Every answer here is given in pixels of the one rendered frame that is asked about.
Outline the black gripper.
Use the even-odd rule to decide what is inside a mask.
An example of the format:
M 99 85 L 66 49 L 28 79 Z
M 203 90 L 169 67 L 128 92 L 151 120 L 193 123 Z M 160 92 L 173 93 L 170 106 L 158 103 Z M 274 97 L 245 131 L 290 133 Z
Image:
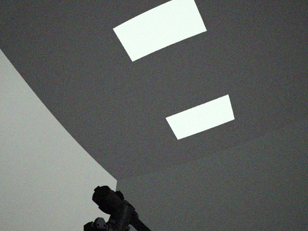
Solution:
M 106 224 L 108 225 L 108 223 L 111 223 L 113 231 L 129 231 L 130 230 L 128 223 L 120 218 L 110 217 Z

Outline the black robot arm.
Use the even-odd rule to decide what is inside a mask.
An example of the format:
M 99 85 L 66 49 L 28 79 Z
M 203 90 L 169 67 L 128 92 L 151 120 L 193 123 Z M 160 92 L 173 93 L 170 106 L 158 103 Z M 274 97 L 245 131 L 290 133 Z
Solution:
M 92 200 L 99 206 L 98 208 L 110 217 L 120 218 L 131 224 L 137 231 L 151 231 L 143 222 L 139 220 L 139 215 L 135 208 L 124 200 L 124 195 L 120 191 L 114 191 L 109 186 L 98 186 L 94 189 Z M 113 231 L 111 223 L 106 224 L 104 218 L 98 217 L 93 222 L 84 225 L 84 231 Z

